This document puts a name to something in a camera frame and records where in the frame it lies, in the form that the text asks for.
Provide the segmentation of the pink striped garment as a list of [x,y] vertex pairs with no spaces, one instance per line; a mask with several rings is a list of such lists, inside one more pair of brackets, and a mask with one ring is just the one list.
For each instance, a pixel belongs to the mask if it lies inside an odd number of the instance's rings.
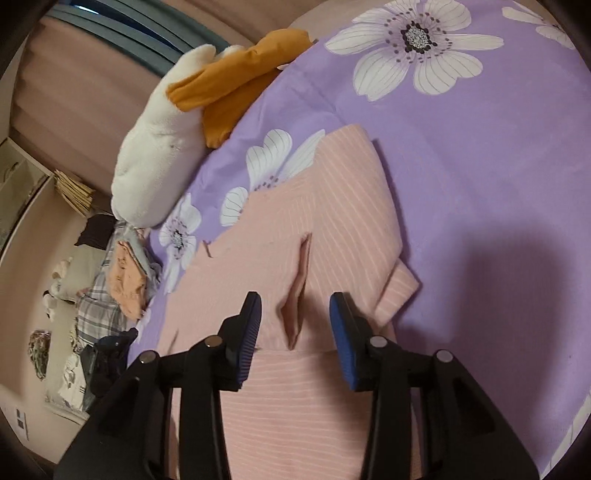
[[418,290],[382,162],[365,130],[322,138],[308,169],[252,193],[238,222],[199,246],[169,295],[158,349],[184,351],[259,293],[249,378],[221,396],[235,479],[356,479],[370,396],[349,390],[329,324],[346,292],[381,333]]

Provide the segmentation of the white patterned garment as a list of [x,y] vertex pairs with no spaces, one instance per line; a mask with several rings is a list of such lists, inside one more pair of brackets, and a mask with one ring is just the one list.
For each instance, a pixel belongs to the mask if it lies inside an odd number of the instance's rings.
[[49,359],[45,378],[45,399],[54,406],[75,413],[86,411],[86,379],[80,356],[70,353],[64,358]]

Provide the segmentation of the dark navy garment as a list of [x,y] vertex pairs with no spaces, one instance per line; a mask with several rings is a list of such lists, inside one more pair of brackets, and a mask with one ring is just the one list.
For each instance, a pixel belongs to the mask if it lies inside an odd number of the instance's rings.
[[85,379],[82,410],[89,413],[93,404],[102,399],[127,368],[128,351],[138,336],[131,328],[119,335],[99,339],[80,353]]

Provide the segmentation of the plaid shirt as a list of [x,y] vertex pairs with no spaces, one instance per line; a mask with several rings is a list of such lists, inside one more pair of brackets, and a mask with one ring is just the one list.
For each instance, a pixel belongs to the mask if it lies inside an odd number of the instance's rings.
[[75,328],[76,345],[79,350],[86,345],[95,344],[104,337],[119,335],[135,325],[124,316],[120,305],[111,297],[107,285],[115,244],[124,232],[125,225],[117,223],[93,284],[77,302]]

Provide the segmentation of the orange folded garment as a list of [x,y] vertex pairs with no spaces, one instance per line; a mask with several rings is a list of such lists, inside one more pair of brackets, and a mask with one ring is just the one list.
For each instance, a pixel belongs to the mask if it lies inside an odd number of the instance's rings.
[[115,244],[107,286],[124,316],[139,321],[146,307],[147,275],[127,242]]

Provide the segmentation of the grey folded garment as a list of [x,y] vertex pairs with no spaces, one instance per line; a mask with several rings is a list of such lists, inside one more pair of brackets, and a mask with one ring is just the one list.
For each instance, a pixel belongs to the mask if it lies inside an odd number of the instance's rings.
[[161,276],[161,267],[156,260],[152,258],[152,255],[145,245],[145,239],[143,232],[135,229],[134,227],[121,222],[125,225],[125,232],[121,238],[117,241],[127,242],[140,266],[143,268],[147,275],[147,291],[146,291],[146,307],[151,298],[156,294]]

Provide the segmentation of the dark brown garment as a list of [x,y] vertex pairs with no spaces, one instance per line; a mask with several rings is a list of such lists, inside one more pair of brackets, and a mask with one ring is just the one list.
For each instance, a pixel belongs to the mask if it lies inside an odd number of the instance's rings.
[[105,250],[116,224],[114,216],[99,213],[91,216],[80,233],[75,246],[86,245],[98,250]]

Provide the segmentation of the stack of books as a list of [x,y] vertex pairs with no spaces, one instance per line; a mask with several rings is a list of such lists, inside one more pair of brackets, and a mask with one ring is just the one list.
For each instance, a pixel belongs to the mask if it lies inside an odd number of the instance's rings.
[[88,217],[92,209],[94,190],[66,173],[54,171],[55,188],[62,199],[80,216]]

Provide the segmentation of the white plush duck toy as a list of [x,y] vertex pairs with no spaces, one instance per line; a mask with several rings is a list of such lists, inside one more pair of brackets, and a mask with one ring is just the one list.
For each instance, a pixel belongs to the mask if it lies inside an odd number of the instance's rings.
[[249,48],[211,44],[182,54],[161,78],[119,148],[114,216],[139,228],[165,220],[207,152],[235,126],[280,70],[311,48],[307,31],[274,30]]

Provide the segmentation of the purple floral bed sheet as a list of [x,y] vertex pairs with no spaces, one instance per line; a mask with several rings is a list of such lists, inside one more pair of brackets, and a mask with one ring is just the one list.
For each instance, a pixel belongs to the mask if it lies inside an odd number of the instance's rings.
[[200,338],[194,312],[173,324],[193,256],[252,226],[270,258],[296,209],[256,187],[317,181],[315,146],[349,124],[374,144],[419,281],[389,326],[407,350],[456,354],[549,475],[590,415],[590,73],[508,1],[375,7],[281,74],[169,196],[138,349]]

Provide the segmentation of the beige curtain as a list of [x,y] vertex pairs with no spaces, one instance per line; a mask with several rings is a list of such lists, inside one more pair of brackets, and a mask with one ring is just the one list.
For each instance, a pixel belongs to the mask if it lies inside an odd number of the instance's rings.
[[123,137],[157,82],[105,42],[44,17],[21,58],[10,136],[47,168],[107,192]]

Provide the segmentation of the blue window blind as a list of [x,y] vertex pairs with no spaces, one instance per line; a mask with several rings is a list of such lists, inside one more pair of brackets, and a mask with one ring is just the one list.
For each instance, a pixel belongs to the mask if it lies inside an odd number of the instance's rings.
[[174,7],[157,0],[60,1],[47,16],[76,27],[163,77],[186,52],[228,41]]

